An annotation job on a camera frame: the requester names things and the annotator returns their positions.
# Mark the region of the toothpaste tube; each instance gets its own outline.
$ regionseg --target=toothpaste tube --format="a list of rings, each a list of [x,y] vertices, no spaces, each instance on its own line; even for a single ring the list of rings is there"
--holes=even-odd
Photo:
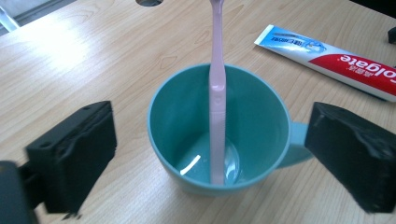
[[[254,42],[381,99],[396,102],[396,69],[269,25]]]

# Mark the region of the cup rim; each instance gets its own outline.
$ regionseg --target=cup rim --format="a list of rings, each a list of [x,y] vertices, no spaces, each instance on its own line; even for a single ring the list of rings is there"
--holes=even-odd
[[[283,161],[283,159],[285,158],[288,150],[289,150],[289,145],[290,145],[290,139],[291,139],[291,119],[290,119],[290,114],[289,114],[289,110],[287,109],[284,101],[282,100],[282,98],[279,96],[279,94],[276,92],[276,90],[271,87],[268,83],[266,83],[262,78],[258,77],[257,75],[255,75],[254,73],[248,71],[245,68],[233,65],[233,64],[228,64],[226,63],[225,66],[226,67],[231,67],[231,68],[235,68],[237,70],[243,71],[244,73],[247,73],[255,78],[258,79],[258,81],[260,81],[261,84],[263,84],[264,86],[266,86],[267,88],[269,88],[270,90],[272,90],[273,94],[275,95],[275,97],[278,99],[278,101],[280,102],[280,104],[282,105],[286,117],[287,117],[287,121],[288,121],[288,138],[286,141],[286,145],[285,148],[283,149],[282,153],[279,155],[279,157],[277,158],[277,160],[273,163],[273,165],[268,168],[265,172],[263,172],[262,174],[259,174],[247,181],[244,181],[242,183],[235,183],[232,185],[212,185],[210,183],[205,183],[202,181],[198,181],[195,180],[189,176],[185,176],[185,175],[181,175],[179,173],[179,171],[162,155],[162,153],[160,152],[160,150],[157,148],[157,145],[155,144],[155,141],[152,137],[151,134],[151,122],[150,122],[150,118],[151,118],[151,108],[154,104],[155,99],[157,98],[157,95],[159,94],[159,92],[163,89],[163,87],[173,78],[177,77],[178,75],[197,68],[197,67],[205,67],[205,66],[210,66],[210,63],[198,63],[198,64],[194,64],[194,65],[190,65],[188,67],[185,67],[181,70],[176,71],[172,76],[170,76],[169,78],[167,78],[162,84],[161,86],[156,90],[156,92],[154,93],[153,97],[151,98],[151,101],[149,103],[148,106],[148,118],[147,118],[147,125],[148,125],[148,138],[149,141],[151,143],[152,148],[154,149],[155,154],[158,156],[160,162],[165,166],[166,170],[170,171],[173,173],[173,175],[178,176],[179,178],[183,179],[184,181],[188,182],[191,185],[194,185],[196,188],[200,188],[200,189],[208,189],[208,190],[222,190],[222,191],[234,191],[234,190],[239,190],[239,189],[245,189],[248,188],[262,180],[264,180],[265,177],[267,177],[269,174],[271,174],[276,167],[278,167],[278,165]]]

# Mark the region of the pink toothbrush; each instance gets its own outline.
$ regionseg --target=pink toothbrush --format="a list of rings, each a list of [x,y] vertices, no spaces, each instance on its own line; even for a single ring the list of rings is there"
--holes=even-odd
[[[213,10],[212,62],[209,71],[210,182],[224,184],[226,77],[222,52],[222,5],[210,0]]]

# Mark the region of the teal cup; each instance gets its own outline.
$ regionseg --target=teal cup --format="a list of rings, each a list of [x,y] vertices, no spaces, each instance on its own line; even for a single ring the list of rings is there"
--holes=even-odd
[[[226,65],[225,183],[210,184],[209,66],[198,64],[167,79],[148,109],[149,140],[182,189],[228,195],[312,158],[304,147],[307,125],[290,120],[276,91],[249,71]]]

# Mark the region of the wooden table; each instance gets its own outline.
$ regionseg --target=wooden table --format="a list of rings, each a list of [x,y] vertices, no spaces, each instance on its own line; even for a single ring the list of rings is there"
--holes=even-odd
[[[270,23],[374,61],[396,65],[387,31],[396,20],[345,0],[226,0],[224,57],[269,82],[296,121],[315,101],[338,105],[396,133],[386,103],[253,44]],[[211,8],[205,1],[79,0],[0,37],[0,159],[26,162],[24,147],[77,109],[111,100],[117,154],[81,207],[77,223],[396,223],[367,215],[318,162],[272,173],[233,196],[181,191],[147,134],[149,101],[186,66],[208,63]],[[36,209],[42,223],[64,215]]]

